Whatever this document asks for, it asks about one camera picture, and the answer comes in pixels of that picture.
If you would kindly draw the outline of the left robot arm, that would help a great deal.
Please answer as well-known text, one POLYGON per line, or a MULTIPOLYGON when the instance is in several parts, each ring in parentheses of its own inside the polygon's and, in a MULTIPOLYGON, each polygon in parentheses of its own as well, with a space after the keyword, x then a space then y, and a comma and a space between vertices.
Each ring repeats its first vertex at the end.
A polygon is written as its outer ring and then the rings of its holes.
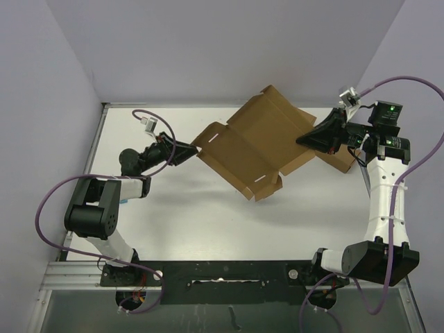
POLYGON ((174 141, 165 132, 142 152, 124 149, 119 155, 120 178, 78 180, 65 213, 65 229, 86 239, 107 264, 117 267, 116 276, 124 284, 136 283, 141 276, 137 251, 117 230, 120 202, 148 196, 151 177, 143 176, 143 172, 163 162, 178 166, 197 153, 195 146, 174 141))

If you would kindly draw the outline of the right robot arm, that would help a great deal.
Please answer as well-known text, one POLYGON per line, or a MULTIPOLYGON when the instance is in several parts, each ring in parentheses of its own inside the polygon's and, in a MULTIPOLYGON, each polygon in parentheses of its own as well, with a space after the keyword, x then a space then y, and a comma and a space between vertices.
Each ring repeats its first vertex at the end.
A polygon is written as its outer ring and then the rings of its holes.
POLYGON ((409 245, 404 213, 405 181, 411 144, 399 137, 397 122, 402 106, 377 101, 371 105, 368 124, 353 123, 345 107, 333 108, 314 129, 297 138, 297 144, 317 152, 335 154, 346 146, 349 154, 363 151, 361 165, 369 177, 370 209, 363 241, 344 250, 319 248, 308 267, 309 277, 322 284, 333 276, 395 286, 414 270, 420 254, 409 245))

